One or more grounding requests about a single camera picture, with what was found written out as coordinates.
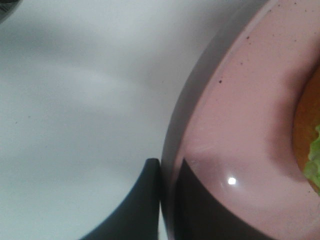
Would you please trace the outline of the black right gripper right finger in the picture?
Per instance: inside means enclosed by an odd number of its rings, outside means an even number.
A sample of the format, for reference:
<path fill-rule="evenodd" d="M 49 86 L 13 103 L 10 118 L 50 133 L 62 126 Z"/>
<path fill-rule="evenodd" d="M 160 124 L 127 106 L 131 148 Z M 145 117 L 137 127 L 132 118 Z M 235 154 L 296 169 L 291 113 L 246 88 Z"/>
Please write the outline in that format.
<path fill-rule="evenodd" d="M 174 196 L 176 240 L 269 240 L 216 200 L 182 162 Z"/>

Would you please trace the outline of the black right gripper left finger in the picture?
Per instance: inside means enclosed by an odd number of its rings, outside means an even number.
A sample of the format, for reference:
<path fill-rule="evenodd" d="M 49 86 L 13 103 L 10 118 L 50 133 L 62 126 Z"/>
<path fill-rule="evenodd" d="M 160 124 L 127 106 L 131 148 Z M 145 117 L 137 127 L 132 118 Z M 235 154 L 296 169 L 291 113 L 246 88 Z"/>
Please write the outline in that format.
<path fill-rule="evenodd" d="M 160 162 L 145 161 L 125 199 L 84 240 L 157 240 L 160 212 Z"/>

